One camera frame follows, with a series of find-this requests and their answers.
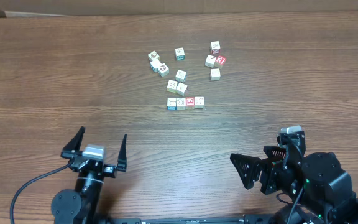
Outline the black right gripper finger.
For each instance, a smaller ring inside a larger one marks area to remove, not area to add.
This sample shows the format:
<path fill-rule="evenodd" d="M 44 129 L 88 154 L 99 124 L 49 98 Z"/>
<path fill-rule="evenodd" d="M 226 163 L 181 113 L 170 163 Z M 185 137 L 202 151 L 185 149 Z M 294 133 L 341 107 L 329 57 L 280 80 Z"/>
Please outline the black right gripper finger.
<path fill-rule="evenodd" d="M 231 154 L 230 160 L 238 172 L 242 184 L 249 190 L 259 180 L 261 159 L 258 157 L 245 156 L 242 154 Z"/>
<path fill-rule="evenodd" d="M 287 150 L 278 146 L 264 146 L 264 153 L 269 159 L 284 160 L 287 156 Z"/>

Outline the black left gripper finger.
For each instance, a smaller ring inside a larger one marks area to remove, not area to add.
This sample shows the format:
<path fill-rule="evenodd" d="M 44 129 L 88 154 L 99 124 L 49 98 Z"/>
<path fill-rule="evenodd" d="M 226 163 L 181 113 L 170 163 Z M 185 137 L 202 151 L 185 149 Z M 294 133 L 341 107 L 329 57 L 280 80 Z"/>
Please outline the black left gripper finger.
<path fill-rule="evenodd" d="M 121 148 L 119 151 L 119 155 L 117 158 L 117 171 L 125 172 L 127 170 L 127 154 L 126 154 L 126 142 L 127 142 L 127 134 L 124 135 Z"/>
<path fill-rule="evenodd" d="M 85 130 L 86 128 L 82 126 L 75 134 L 75 136 L 63 147 L 60 155 L 62 158 L 72 159 L 82 155 L 80 148 Z"/>

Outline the wooden block blue side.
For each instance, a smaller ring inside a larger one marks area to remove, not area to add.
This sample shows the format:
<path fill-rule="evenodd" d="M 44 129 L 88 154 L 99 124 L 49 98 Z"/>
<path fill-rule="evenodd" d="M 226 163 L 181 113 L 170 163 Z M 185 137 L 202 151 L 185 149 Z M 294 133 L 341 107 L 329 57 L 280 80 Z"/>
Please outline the wooden block blue side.
<path fill-rule="evenodd" d="M 176 98 L 167 98 L 167 109 L 176 110 L 177 108 L 177 99 Z"/>

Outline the wooden block teal side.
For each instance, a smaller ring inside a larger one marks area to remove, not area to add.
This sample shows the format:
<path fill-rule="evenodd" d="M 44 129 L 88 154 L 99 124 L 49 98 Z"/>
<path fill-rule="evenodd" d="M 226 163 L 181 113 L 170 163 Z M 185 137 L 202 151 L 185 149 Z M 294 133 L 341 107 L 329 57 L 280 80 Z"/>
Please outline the wooden block teal side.
<path fill-rule="evenodd" d="M 195 97 L 195 108 L 196 109 L 204 108 L 204 97 L 203 96 L 196 96 Z"/>

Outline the plain wooden block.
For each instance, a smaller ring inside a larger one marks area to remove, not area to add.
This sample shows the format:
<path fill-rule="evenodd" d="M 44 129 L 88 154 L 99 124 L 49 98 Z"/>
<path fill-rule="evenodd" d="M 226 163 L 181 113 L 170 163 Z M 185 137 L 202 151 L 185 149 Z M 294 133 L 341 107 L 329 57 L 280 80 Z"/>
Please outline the plain wooden block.
<path fill-rule="evenodd" d="M 176 109 L 177 110 L 185 110 L 186 109 L 186 99 L 185 98 L 177 98 L 176 99 Z"/>

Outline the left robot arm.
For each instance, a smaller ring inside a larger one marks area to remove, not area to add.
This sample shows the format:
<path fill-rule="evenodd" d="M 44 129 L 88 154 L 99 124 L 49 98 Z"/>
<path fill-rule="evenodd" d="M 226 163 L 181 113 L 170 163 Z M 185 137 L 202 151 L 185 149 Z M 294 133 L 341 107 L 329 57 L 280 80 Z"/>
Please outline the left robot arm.
<path fill-rule="evenodd" d="M 115 178 L 127 170 L 126 141 L 124 135 L 117 164 L 104 161 L 104 146 L 89 144 L 80 150 L 85 127 L 63 147 L 61 157 L 68 159 L 68 168 L 78 174 L 74 189 L 57 193 L 51 204 L 55 223 L 112 223 L 112 218 L 96 212 L 101 189 L 106 177 Z"/>

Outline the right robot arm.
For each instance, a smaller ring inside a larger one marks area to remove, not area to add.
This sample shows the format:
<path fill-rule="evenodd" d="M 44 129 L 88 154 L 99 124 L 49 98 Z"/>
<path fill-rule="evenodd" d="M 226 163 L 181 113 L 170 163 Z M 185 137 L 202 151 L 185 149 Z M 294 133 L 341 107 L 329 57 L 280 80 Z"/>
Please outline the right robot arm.
<path fill-rule="evenodd" d="M 230 160 L 246 189 L 259 181 L 263 194 L 281 191 L 291 198 L 284 222 L 296 223 L 293 215 L 302 205 L 324 223 L 358 223 L 352 179 L 334 153 L 305 156 L 294 146 L 265 146 L 264 153 L 265 159 L 231 154 Z"/>

